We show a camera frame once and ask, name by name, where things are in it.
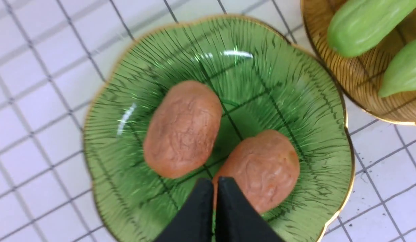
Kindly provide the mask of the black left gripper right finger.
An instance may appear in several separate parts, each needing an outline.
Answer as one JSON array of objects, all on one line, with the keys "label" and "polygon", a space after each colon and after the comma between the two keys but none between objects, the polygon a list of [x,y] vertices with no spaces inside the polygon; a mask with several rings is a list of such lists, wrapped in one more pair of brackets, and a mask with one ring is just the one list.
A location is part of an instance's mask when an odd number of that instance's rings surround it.
[{"label": "black left gripper right finger", "polygon": [[217,188],[217,242],[283,242],[255,211],[232,177],[221,176]]}]

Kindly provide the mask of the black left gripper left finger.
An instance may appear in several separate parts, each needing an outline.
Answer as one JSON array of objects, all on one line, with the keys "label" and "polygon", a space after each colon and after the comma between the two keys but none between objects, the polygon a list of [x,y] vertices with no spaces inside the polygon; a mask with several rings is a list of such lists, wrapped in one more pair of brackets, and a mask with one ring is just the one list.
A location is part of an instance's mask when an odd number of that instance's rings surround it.
[{"label": "black left gripper left finger", "polygon": [[210,242],[212,239],[214,186],[199,178],[182,208],[154,239],[155,242]]}]

